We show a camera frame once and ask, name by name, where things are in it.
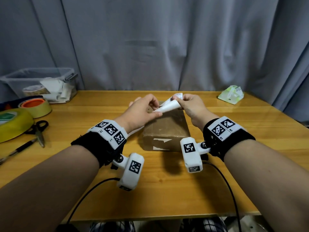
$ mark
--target plastic container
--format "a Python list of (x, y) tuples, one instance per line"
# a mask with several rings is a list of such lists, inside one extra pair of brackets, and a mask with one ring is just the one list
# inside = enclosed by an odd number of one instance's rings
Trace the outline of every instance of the plastic container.
[(42, 95), (49, 103), (66, 103), (76, 95), (73, 68), (25, 68), (0, 77), (18, 97)]

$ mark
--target left arm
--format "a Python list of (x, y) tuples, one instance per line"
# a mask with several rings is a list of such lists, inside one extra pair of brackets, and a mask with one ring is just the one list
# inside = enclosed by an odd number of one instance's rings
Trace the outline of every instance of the left arm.
[[(138, 98), (115, 121), (129, 133), (162, 116), (147, 113), (158, 100)], [(54, 231), (99, 170), (96, 157), (73, 145), (48, 158), (0, 189), (0, 231)]]

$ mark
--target wristband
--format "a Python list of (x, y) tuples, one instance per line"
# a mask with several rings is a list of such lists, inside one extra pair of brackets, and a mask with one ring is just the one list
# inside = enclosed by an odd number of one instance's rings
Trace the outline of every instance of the wristband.
[(87, 133), (74, 140), (71, 145), (80, 145), (89, 150), (100, 167), (110, 164), (122, 154), (128, 134), (113, 120), (103, 120), (90, 128)]
[(224, 162), (224, 156), (237, 143), (255, 138), (242, 126), (226, 116), (209, 121), (204, 129), (205, 144), (211, 148), (212, 156), (219, 157)]

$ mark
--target crumpled plastic wrapper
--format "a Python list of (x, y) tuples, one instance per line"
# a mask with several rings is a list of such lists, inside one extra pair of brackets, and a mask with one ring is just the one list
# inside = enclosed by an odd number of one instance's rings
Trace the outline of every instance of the crumpled plastic wrapper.
[(240, 86), (231, 85), (229, 88), (222, 91), (222, 93), (218, 96), (218, 99), (235, 105), (243, 99), (243, 91)]

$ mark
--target yellow tape roll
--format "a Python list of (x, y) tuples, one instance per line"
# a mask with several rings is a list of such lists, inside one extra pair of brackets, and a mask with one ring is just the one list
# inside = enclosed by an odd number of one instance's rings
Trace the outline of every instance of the yellow tape roll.
[(15, 138), (33, 125), (31, 114), (21, 108), (0, 112), (0, 143)]
[(18, 107), (26, 109), (33, 119), (45, 116), (52, 111), (52, 107), (44, 98), (33, 98), (23, 101)]

